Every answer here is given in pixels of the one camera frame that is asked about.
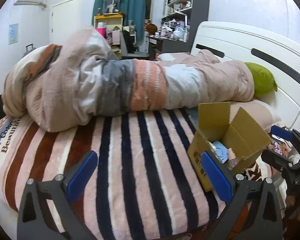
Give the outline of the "clear foundation bottle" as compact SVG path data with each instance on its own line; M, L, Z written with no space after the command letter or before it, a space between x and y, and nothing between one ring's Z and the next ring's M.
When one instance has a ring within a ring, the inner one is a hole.
M228 168L232 170L239 163L239 159L236 157L232 148L228 149Z

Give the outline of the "brown cardboard box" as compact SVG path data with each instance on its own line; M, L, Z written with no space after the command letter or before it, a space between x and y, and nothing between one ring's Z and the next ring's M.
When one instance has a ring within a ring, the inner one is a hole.
M244 172L271 143L269 135L245 109L240 107L232 120L230 109L230 102L198 105L198 125L187 154L205 191L213 189L207 169L201 165L201 155L211 149L210 142L219 141L233 150L238 163L232 173Z

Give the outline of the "light blue square device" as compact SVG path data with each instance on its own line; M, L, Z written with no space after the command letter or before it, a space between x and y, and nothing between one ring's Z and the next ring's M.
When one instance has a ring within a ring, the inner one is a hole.
M221 163L226 163L229 160L229 149L226 148L220 141L214 141L212 145L214 146L213 149Z

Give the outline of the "rolled striped duvet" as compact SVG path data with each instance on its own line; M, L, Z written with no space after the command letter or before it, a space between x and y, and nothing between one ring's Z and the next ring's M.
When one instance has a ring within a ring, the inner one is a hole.
M86 27L62 45L24 56L6 76L1 98L7 116L29 115L45 131L60 132L97 115L248 102L254 92L241 61L221 62L206 49L161 54L157 61L118 60L106 39Z

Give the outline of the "grey desk chair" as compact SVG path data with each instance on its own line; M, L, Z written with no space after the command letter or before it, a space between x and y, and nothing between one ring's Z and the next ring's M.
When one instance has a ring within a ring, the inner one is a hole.
M134 43L130 38L130 33L128 31L121 31L120 42L122 60L149 60L149 53L140 52L136 50Z

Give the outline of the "yellow cabinet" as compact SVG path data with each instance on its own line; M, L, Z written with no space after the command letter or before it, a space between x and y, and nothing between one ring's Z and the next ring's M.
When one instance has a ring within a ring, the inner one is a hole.
M123 15L122 14L105 14L94 17L94 27L97 28L98 24L102 22L104 26L112 31L115 28L119 30L123 27Z

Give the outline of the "green plush cushion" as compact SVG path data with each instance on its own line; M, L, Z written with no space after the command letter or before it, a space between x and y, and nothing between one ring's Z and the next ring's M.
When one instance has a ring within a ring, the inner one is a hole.
M254 79L255 98L266 96L272 92L277 92L277 83L269 69L252 62L246 62L245 65L251 71Z

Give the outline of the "white bed headboard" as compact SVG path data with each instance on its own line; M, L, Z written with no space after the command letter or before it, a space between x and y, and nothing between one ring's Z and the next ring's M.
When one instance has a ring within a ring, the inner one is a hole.
M300 132L300 44L250 25L205 21L197 28L191 54L202 49L222 62L239 60L269 69L278 89L260 99L275 109L288 128Z

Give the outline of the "cluttered dark desk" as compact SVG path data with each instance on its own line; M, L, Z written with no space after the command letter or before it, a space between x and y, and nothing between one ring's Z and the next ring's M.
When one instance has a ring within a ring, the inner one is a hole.
M187 32L175 20L164 22L160 28L155 24L146 25L149 48L155 54L189 52Z

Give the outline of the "pink ribbed pillow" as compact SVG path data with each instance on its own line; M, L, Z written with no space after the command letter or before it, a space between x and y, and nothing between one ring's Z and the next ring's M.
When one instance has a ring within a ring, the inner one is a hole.
M285 127L279 114L267 103L254 99L249 102L231 101L230 122L234 119L239 108L243 108L262 128L269 133L273 126Z

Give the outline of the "blue wall poster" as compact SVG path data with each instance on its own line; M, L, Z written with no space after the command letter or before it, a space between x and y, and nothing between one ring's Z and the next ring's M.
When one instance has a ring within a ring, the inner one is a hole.
M15 44L18 42L18 27L19 24L9 25L8 44Z

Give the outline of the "cluttered wall shelf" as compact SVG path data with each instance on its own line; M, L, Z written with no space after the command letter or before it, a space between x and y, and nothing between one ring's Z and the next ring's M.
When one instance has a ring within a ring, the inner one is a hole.
M193 0L164 0L163 21L181 20L189 24Z

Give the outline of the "striped fleece blanket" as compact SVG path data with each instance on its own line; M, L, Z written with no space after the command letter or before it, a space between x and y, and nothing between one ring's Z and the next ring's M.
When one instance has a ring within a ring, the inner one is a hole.
M30 178L66 173L98 155L74 210L97 239L159 239L198 228L225 208L205 191L187 156L194 126L186 109L95 117L49 133L28 116L0 120L0 214L11 226Z

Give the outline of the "white door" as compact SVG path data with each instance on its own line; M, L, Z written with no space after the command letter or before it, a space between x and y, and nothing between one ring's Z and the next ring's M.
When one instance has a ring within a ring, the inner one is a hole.
M50 42L64 44L79 28L80 0L66 0L53 5L50 21Z

